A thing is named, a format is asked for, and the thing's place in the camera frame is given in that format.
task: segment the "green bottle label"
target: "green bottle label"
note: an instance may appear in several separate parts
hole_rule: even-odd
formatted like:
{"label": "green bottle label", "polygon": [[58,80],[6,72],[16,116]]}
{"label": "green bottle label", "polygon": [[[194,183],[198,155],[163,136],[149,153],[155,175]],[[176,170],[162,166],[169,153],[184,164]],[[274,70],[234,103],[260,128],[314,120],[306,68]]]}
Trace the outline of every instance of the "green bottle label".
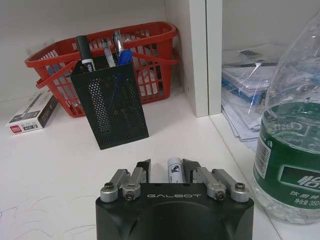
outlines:
{"label": "green bottle label", "polygon": [[320,154],[275,139],[263,123],[253,175],[276,200],[301,209],[320,209]]}

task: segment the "marker cap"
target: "marker cap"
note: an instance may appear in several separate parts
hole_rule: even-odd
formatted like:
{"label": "marker cap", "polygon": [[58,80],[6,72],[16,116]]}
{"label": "marker cap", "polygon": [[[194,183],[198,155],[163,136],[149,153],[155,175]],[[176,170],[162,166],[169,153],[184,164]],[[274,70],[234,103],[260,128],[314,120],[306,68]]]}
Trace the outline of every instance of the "marker cap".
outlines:
{"label": "marker cap", "polygon": [[182,165],[182,160],[181,158],[175,156],[175,157],[171,157],[168,159],[168,166],[172,165],[172,164],[179,164]]}
{"label": "marker cap", "polygon": [[92,59],[88,39],[85,35],[75,37],[76,46],[81,55],[81,59]]}

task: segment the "screw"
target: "screw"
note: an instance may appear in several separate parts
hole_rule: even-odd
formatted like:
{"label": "screw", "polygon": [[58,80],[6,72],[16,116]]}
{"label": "screw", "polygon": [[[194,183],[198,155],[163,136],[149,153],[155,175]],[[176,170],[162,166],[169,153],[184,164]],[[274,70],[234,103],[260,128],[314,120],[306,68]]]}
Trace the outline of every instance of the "screw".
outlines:
{"label": "screw", "polygon": [[234,187],[238,191],[244,191],[246,189],[246,185],[242,182],[237,182]]}
{"label": "screw", "polygon": [[124,195],[124,199],[128,202],[132,201],[135,198],[135,195],[132,191],[128,191]]}
{"label": "screw", "polygon": [[215,194],[215,198],[218,200],[218,201],[223,201],[225,200],[225,193],[223,191],[218,191],[216,194]]}
{"label": "screw", "polygon": [[113,189],[114,188],[114,184],[112,182],[107,182],[104,184],[104,187],[106,189]]}

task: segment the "black mesh pen holder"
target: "black mesh pen holder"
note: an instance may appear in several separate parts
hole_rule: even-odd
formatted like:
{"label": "black mesh pen holder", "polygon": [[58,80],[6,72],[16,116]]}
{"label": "black mesh pen holder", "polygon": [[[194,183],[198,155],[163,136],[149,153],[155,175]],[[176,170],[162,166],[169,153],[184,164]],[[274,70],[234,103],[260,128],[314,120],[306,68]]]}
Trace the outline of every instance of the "black mesh pen holder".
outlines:
{"label": "black mesh pen holder", "polygon": [[132,64],[108,68],[105,56],[86,72],[78,61],[71,80],[100,149],[149,137]]}

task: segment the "white marker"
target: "white marker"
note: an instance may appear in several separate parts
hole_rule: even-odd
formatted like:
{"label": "white marker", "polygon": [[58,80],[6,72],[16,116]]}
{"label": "white marker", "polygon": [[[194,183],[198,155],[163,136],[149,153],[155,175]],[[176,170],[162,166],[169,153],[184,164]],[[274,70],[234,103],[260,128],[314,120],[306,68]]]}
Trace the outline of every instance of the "white marker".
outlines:
{"label": "white marker", "polygon": [[182,160],[179,157],[175,156],[168,160],[168,176],[171,184],[183,184],[185,182]]}

